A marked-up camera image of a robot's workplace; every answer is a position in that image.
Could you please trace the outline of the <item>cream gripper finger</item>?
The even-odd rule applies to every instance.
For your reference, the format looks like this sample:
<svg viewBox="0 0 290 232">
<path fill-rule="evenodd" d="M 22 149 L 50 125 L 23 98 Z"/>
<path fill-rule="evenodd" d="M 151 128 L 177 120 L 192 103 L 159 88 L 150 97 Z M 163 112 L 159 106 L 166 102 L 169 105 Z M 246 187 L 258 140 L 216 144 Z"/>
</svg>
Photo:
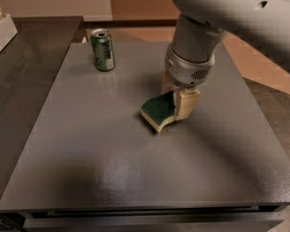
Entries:
<svg viewBox="0 0 290 232">
<path fill-rule="evenodd" d="M 174 84 L 171 81 L 168 72 L 164 71 L 163 75 L 162 75 L 161 92 L 163 94 L 166 94 L 166 93 L 173 91 L 173 90 L 174 90 Z"/>
<path fill-rule="evenodd" d="M 181 88 L 174 92 L 174 116 L 175 120 L 187 119 L 194 109 L 198 99 L 200 97 L 200 91 L 198 88 Z"/>
</svg>

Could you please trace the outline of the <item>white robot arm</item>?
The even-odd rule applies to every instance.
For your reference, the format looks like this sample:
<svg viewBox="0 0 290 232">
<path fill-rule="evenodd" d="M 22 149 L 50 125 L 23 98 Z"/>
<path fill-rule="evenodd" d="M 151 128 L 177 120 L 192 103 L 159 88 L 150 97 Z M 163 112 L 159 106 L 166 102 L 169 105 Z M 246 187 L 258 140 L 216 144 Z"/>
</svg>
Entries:
<svg viewBox="0 0 290 232">
<path fill-rule="evenodd" d="M 191 108 L 179 94 L 194 94 L 215 64 L 218 43 L 231 33 L 290 73 L 290 0 L 172 0 L 180 11 L 165 57 L 162 91 L 174 93 L 175 117 Z"/>
</svg>

